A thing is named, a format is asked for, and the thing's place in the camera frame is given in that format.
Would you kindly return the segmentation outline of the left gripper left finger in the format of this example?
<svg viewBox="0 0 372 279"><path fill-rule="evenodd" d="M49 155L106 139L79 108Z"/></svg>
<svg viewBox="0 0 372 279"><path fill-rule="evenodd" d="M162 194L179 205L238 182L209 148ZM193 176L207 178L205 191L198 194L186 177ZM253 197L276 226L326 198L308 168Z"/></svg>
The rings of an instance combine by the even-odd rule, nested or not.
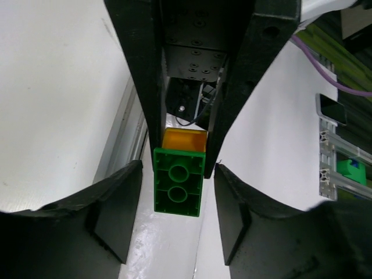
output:
<svg viewBox="0 0 372 279"><path fill-rule="evenodd" d="M2 278L117 278L126 263L142 162L38 210L1 213Z"/></svg>

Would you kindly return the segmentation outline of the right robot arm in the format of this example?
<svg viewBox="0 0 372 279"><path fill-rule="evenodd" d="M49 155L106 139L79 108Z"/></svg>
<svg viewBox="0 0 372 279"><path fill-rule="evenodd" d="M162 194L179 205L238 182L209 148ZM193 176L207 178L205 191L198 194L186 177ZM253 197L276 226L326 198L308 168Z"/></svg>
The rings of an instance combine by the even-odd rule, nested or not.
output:
<svg viewBox="0 0 372 279"><path fill-rule="evenodd" d="M172 81L216 83L205 177L224 139L291 35L355 1L106 1L149 131L160 147Z"/></svg>

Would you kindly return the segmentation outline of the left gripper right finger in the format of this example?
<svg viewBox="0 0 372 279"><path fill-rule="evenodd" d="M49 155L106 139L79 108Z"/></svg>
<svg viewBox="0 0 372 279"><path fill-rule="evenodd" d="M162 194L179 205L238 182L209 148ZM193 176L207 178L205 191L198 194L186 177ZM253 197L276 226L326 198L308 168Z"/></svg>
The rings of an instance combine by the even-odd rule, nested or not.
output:
<svg viewBox="0 0 372 279"><path fill-rule="evenodd" d="M371 202L285 205L214 169L223 257L232 278L370 278Z"/></svg>

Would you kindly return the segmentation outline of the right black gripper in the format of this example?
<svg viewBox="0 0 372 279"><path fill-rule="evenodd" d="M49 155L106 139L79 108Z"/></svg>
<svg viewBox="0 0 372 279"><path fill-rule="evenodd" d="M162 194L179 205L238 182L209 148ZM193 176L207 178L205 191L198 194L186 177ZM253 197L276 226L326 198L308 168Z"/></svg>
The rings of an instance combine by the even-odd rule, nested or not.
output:
<svg viewBox="0 0 372 279"><path fill-rule="evenodd" d="M238 114L299 26L299 1L105 1L148 127L151 154L162 144L167 75L215 82L205 178Z"/></svg>

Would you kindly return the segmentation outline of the yellow flower lego brick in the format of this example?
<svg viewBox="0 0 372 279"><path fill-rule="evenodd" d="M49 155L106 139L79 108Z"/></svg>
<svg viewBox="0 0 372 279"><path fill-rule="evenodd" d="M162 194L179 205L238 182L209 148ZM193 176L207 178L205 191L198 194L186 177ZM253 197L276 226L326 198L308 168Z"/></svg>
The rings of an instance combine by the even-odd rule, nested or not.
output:
<svg viewBox="0 0 372 279"><path fill-rule="evenodd" d="M206 152L208 132L183 128L167 128L164 132L162 148L178 151Z"/></svg>

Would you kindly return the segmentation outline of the green lego brick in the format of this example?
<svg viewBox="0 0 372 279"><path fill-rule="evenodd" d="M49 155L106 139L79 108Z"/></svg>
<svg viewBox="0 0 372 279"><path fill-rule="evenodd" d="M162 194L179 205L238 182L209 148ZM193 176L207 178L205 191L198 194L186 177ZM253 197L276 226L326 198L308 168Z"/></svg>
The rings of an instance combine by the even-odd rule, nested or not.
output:
<svg viewBox="0 0 372 279"><path fill-rule="evenodd" d="M205 153L153 150L154 211L199 217Z"/></svg>

